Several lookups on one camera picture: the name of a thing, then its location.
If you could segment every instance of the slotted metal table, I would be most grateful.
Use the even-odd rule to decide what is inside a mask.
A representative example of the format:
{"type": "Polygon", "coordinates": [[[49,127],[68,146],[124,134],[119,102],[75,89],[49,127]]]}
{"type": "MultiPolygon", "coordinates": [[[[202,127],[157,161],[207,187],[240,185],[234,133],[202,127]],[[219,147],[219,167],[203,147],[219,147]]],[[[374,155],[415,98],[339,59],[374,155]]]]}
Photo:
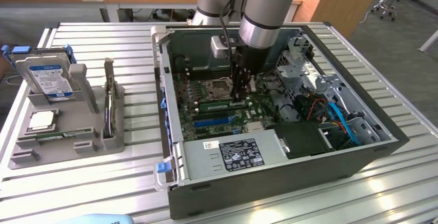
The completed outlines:
{"type": "MultiPolygon", "coordinates": [[[[136,223],[427,223],[438,216],[437,128],[338,31],[308,23],[410,142],[351,178],[171,220],[167,193],[153,189],[152,164],[161,159],[161,144],[151,25],[156,23],[61,23],[45,28],[39,47],[68,43],[77,62],[88,66],[92,86],[104,84],[103,59],[115,59],[116,81],[125,88],[125,150],[9,170],[16,124],[29,105],[21,84],[0,134],[0,222],[52,223],[89,213],[129,214],[136,223]]],[[[318,51],[315,60],[323,62],[318,51]]],[[[320,67],[330,73],[327,64],[320,67]]]]}

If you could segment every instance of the power supply label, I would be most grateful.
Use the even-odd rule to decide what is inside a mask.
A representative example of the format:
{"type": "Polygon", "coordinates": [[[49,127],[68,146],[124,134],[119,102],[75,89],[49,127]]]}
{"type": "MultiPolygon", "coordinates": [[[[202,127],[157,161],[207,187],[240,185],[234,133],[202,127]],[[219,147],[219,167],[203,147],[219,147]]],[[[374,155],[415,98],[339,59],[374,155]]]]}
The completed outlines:
{"type": "Polygon", "coordinates": [[[244,139],[219,144],[227,171],[236,171],[264,165],[255,139],[244,139]]]}

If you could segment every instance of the gray carpet floor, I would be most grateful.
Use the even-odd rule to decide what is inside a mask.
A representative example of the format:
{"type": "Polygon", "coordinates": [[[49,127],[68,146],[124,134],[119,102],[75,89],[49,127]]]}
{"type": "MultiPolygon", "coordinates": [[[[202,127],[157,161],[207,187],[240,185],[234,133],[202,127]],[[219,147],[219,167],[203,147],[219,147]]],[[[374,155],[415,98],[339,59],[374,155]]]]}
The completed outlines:
{"type": "MultiPolygon", "coordinates": [[[[400,1],[399,15],[394,22],[370,13],[359,24],[350,42],[376,67],[402,94],[413,102],[430,121],[438,126],[438,43],[427,53],[418,48],[438,29],[438,16],[425,11],[415,2],[400,1]]],[[[136,13],[136,21],[144,21],[151,10],[136,13]]],[[[1,9],[1,44],[36,46],[45,22],[101,22],[93,9],[1,9]]],[[[8,76],[16,74],[9,70],[8,76]]],[[[0,127],[7,118],[17,86],[0,83],[0,127]]]]}

